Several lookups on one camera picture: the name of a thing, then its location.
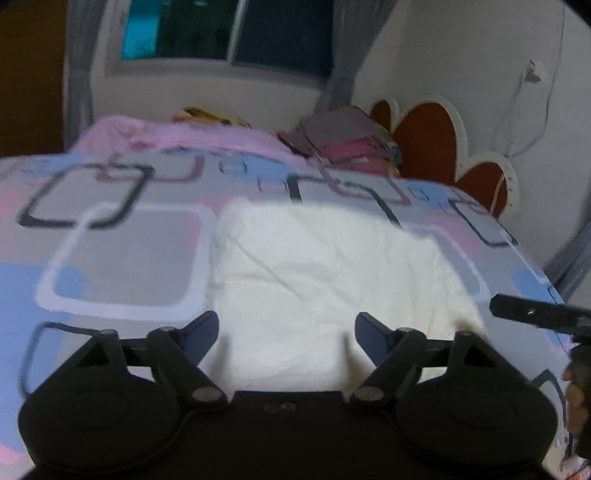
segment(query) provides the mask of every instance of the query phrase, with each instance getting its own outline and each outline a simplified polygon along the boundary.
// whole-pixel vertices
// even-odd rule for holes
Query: wall outlet
[[[530,83],[540,83],[546,78],[546,71],[541,62],[530,60],[525,71],[525,81]]]

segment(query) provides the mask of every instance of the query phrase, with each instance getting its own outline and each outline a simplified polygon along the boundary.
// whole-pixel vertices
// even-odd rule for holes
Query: square pattern
[[[209,242],[216,220],[215,213],[202,204],[139,203],[134,207],[140,212],[189,213],[201,221],[189,284],[178,302],[165,306],[101,303],[63,297],[56,293],[55,285],[58,272],[66,264],[84,233],[97,216],[116,208],[116,203],[101,202],[80,215],[76,227],[68,232],[43,272],[35,294],[37,304],[51,311],[61,310],[76,315],[146,322],[180,323],[194,319],[199,313],[202,313],[209,273]]]

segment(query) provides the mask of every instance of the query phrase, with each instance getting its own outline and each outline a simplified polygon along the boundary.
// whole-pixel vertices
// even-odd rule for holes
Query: wooden door
[[[0,11],[0,157],[63,150],[67,0],[13,0]]]

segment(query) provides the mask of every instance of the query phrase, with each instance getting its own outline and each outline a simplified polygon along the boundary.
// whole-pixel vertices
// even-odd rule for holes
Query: screw
[[[355,390],[355,397],[361,401],[379,401],[384,397],[384,391],[378,387],[360,387]]]
[[[193,390],[191,396],[197,401],[210,403],[222,398],[222,392],[216,387],[200,387]]]

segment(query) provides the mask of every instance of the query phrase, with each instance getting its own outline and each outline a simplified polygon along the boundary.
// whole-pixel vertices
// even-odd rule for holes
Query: folded clothes
[[[220,339],[200,367],[229,393],[355,388],[374,368],[355,342],[359,312],[429,338],[485,336],[436,241],[367,213],[233,203],[219,219],[211,265],[207,298]]]

